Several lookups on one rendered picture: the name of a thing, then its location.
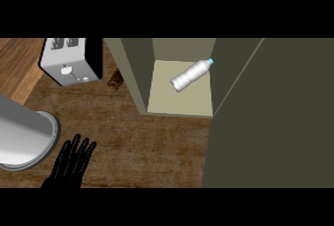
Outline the small brown object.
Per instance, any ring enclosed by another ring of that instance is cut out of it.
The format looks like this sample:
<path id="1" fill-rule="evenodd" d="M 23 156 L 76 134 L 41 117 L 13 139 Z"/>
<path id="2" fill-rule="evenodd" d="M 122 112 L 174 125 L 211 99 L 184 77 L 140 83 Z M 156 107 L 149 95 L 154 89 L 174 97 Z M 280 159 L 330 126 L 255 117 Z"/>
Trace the small brown object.
<path id="1" fill-rule="evenodd" d="M 125 78 L 123 78 L 123 75 L 122 75 L 122 72 L 120 70 L 116 70 L 115 71 L 115 74 L 112 76 L 112 79 L 110 81 L 107 82 L 107 86 L 116 90 L 120 89 L 122 85 L 125 83 Z"/>

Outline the olive open cabinet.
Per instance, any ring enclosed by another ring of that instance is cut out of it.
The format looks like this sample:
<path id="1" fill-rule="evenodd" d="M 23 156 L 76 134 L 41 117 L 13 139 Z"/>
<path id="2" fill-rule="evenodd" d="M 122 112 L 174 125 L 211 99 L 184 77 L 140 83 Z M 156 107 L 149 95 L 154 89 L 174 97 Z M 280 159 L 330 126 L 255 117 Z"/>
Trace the olive open cabinet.
<path id="1" fill-rule="evenodd" d="M 262 38 L 107 38 L 140 113 L 217 116 Z"/>

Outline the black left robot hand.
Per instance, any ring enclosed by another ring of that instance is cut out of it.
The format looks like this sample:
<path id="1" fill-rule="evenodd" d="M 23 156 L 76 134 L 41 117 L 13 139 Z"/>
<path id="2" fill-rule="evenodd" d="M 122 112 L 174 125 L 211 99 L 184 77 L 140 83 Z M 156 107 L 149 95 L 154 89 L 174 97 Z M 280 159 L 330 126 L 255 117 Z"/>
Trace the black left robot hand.
<path id="1" fill-rule="evenodd" d="M 83 184 L 85 172 L 91 162 L 97 142 L 76 134 L 67 140 L 54 164 L 52 172 L 47 178 L 44 189 L 79 189 Z"/>

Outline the clear plastic water bottle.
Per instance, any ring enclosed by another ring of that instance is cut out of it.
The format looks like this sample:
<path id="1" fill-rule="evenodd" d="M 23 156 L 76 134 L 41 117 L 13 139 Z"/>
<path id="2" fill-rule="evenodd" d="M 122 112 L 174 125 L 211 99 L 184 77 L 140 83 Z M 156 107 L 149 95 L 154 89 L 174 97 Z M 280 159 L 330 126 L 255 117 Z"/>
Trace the clear plastic water bottle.
<path id="1" fill-rule="evenodd" d="M 200 60 L 171 80 L 177 92 L 183 92 L 191 85 L 191 83 L 196 82 L 208 74 L 214 64 L 215 60 L 212 58 L 209 58 L 208 60 Z"/>

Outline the silver toaster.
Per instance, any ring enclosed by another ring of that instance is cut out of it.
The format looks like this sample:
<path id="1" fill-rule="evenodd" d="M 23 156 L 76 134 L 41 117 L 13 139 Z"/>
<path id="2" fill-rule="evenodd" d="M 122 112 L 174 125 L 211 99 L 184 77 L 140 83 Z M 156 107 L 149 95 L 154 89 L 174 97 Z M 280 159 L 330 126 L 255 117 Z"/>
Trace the silver toaster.
<path id="1" fill-rule="evenodd" d="M 39 68 L 63 87 L 100 80 L 104 77 L 104 39 L 47 38 Z"/>

